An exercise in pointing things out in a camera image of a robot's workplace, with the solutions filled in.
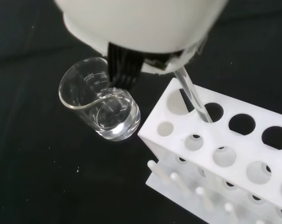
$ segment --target white plastic housing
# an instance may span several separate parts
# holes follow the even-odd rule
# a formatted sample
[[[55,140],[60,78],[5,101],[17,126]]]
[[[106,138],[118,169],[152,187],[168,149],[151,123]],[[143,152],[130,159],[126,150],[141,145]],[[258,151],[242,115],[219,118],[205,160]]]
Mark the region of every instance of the white plastic housing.
[[[159,159],[163,176],[175,175],[179,183],[165,184],[153,172],[147,185],[211,224],[282,224],[282,150],[261,138],[267,128],[282,127],[282,115],[196,86],[204,104],[224,110],[219,121],[205,123],[195,110],[188,113],[180,88],[176,79],[170,82],[138,133]],[[237,114],[254,119],[250,134],[229,129]]]
[[[183,50],[166,70],[144,65],[142,71],[165,74],[194,55],[227,0],[55,0],[68,30],[107,55],[108,43],[149,53]]]

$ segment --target black ribbon cable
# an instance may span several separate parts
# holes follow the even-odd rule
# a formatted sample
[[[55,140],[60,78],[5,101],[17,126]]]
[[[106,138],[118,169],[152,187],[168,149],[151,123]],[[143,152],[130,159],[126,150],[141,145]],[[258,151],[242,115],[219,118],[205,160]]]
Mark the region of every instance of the black ribbon cable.
[[[130,90],[140,76],[143,62],[143,53],[109,43],[108,71],[112,86]]]

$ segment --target white peg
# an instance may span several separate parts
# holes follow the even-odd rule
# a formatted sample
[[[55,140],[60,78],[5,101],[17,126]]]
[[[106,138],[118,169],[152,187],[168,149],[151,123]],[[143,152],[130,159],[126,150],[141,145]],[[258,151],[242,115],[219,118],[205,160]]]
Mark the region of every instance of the white peg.
[[[211,199],[208,197],[205,189],[203,187],[196,188],[196,194],[202,199],[205,209],[208,211],[214,210],[214,204]]]
[[[231,203],[225,203],[224,210],[226,214],[229,215],[229,223],[230,224],[237,224],[238,218],[235,216],[235,211],[233,205]]]
[[[147,163],[148,168],[156,175],[158,176],[165,184],[170,184],[169,177],[164,173],[164,171],[156,164],[155,161],[150,160]]]
[[[183,181],[183,179],[177,173],[172,173],[170,175],[170,179],[180,188],[180,190],[186,195],[192,195],[192,192],[188,188],[187,184]]]
[[[257,220],[255,224],[266,224],[266,223],[262,220]]]

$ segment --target white test tube rack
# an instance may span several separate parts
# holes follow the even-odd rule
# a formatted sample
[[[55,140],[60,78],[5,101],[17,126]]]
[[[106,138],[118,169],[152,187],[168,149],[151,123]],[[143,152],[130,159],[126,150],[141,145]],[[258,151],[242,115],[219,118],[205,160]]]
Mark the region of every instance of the white test tube rack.
[[[218,121],[188,112],[174,78],[138,135],[146,184],[210,224],[282,224],[282,115],[196,86]]]

